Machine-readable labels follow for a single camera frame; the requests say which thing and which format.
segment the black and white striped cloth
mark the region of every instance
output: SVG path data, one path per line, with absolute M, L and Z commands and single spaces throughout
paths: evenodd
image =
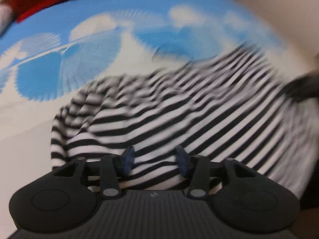
M 54 119 L 53 167 L 133 145 L 135 164 L 121 188 L 182 189 L 189 180 L 173 150 L 182 145 L 212 161 L 235 158 L 299 195 L 315 136 L 307 113 L 281 88 L 264 55 L 246 45 L 174 72 L 95 80 Z M 211 187 L 219 182 L 212 179 Z

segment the ribbed black surface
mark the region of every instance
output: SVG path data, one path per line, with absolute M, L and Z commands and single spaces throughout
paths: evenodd
M 95 216 L 80 227 L 58 234 L 19 230 L 10 239 L 296 239 L 287 230 L 254 235 L 219 221 L 203 201 L 181 191 L 128 191 L 119 200 L 104 201 Z

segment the striped fabric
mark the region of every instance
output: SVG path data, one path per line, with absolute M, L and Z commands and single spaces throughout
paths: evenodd
M 121 188 L 182 189 L 189 180 L 173 150 L 182 145 L 212 161 L 235 158 L 299 194 L 315 139 L 307 113 L 281 88 L 264 55 L 246 45 L 174 72 L 93 81 L 54 119 L 53 167 L 133 145 L 135 164 Z

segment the blue and white patterned surface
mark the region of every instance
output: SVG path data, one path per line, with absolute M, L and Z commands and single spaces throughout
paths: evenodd
M 230 0 L 71 0 L 3 36 L 0 92 L 12 67 L 16 92 L 28 100 L 54 100 L 76 90 L 112 64 L 125 31 L 150 51 L 189 60 L 243 41 L 282 47 L 269 28 Z

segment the white logo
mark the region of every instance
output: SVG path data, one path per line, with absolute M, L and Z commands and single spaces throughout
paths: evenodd
M 155 198 L 155 197 L 158 197 L 159 195 L 156 192 L 153 192 L 152 194 L 150 194 L 150 196 Z

